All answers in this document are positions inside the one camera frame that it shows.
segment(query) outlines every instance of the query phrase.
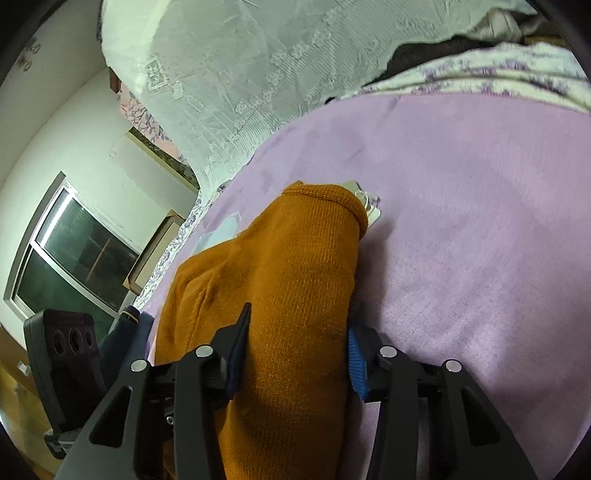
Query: metal screw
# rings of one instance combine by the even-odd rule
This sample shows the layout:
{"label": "metal screw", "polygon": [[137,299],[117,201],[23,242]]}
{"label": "metal screw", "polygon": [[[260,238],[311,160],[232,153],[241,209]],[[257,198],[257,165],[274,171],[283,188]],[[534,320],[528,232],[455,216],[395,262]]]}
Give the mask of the metal screw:
{"label": "metal screw", "polygon": [[142,372],[146,370],[148,366],[148,362],[146,360],[136,360],[134,363],[131,364],[131,371],[132,372]]}
{"label": "metal screw", "polygon": [[394,358],[396,355],[398,355],[398,350],[396,350],[393,346],[384,345],[381,349],[379,349],[379,354],[384,358]]}
{"label": "metal screw", "polygon": [[213,355],[213,348],[209,345],[202,345],[195,350],[195,354],[200,358],[207,358],[208,356]]}
{"label": "metal screw", "polygon": [[445,362],[445,368],[447,368],[450,372],[457,374],[460,370],[462,370],[462,364],[457,360],[448,360]]}

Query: navy blue cloth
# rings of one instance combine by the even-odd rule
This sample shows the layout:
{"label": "navy blue cloth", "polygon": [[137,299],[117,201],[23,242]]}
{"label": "navy blue cloth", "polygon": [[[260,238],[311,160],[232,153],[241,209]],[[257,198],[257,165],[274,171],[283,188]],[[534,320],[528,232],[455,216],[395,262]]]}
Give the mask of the navy blue cloth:
{"label": "navy blue cloth", "polygon": [[131,364],[137,359],[146,359],[146,345],[148,343],[148,337],[150,336],[150,331],[152,330],[153,324],[154,317],[152,317],[149,313],[142,312],[139,315],[138,328],[135,332],[134,340],[131,342],[129,349],[127,350],[122,367],[130,367]]}
{"label": "navy blue cloth", "polygon": [[117,379],[123,360],[134,341],[139,327],[139,310],[126,307],[115,323],[115,327],[103,338],[99,345],[100,372],[105,387],[110,389]]}

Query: window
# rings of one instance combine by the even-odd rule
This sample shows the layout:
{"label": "window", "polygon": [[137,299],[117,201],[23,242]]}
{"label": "window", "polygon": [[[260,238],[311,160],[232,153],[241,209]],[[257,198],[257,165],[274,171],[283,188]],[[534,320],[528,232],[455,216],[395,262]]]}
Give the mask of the window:
{"label": "window", "polygon": [[90,313],[101,340],[127,295],[123,282],[138,255],[83,206],[63,174],[60,179],[25,234],[7,300],[23,318],[47,308]]}

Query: ceiling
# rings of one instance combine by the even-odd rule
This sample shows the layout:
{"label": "ceiling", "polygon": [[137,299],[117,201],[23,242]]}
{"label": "ceiling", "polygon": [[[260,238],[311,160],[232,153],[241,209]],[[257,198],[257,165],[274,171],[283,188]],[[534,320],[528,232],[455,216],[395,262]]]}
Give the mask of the ceiling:
{"label": "ceiling", "polygon": [[105,68],[96,41],[100,0],[67,0],[35,34],[40,49],[15,64],[0,86],[0,188],[45,122]]}

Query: wooden floor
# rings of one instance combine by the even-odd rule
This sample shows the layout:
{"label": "wooden floor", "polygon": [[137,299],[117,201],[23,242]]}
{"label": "wooden floor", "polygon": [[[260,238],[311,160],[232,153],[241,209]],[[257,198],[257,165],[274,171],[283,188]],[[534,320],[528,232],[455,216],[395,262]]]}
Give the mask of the wooden floor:
{"label": "wooden floor", "polygon": [[1,367],[0,420],[37,476],[43,480],[53,478],[60,462],[53,458],[43,441],[50,425],[41,401]]}

